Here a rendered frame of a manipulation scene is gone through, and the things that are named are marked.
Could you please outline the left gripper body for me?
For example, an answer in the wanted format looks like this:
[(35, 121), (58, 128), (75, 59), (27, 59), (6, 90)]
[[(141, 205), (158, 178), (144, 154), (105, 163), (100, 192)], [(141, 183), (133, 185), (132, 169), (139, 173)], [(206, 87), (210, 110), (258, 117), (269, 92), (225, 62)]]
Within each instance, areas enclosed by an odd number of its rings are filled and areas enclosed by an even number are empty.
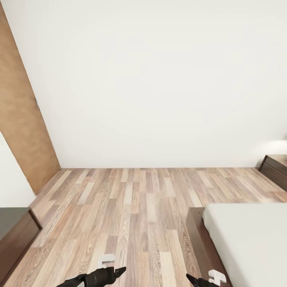
[(114, 267), (106, 267), (93, 271), (96, 280), (95, 287), (104, 287), (115, 282)]

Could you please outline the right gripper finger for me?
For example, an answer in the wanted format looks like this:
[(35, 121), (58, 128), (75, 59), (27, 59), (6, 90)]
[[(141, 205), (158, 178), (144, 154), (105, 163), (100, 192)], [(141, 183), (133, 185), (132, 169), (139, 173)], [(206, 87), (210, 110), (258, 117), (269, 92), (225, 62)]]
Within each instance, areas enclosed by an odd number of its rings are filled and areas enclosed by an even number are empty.
[(189, 274), (186, 274), (186, 277), (189, 279), (189, 281), (193, 284), (194, 287), (199, 287), (199, 278), (197, 279)]

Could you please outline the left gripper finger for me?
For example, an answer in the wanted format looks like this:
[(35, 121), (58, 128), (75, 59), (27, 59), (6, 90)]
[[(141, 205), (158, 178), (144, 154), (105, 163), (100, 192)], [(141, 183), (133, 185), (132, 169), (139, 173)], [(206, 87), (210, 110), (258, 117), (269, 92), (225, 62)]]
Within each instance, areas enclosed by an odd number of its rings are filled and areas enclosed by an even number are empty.
[(121, 267), (121, 268), (118, 268), (118, 269), (115, 269), (115, 281), (117, 278), (119, 278), (124, 272), (126, 271), (126, 267)]

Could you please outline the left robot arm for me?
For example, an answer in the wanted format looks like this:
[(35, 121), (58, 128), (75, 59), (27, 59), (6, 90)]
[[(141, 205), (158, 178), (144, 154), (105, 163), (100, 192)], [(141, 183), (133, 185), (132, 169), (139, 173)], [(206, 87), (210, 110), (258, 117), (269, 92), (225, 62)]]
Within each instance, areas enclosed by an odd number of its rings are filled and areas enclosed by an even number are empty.
[(56, 287), (104, 287), (113, 284), (126, 271), (126, 267), (115, 270), (114, 267), (106, 267), (105, 263), (115, 262), (115, 260), (116, 256), (113, 254), (101, 255), (98, 258), (96, 271), (72, 276)]

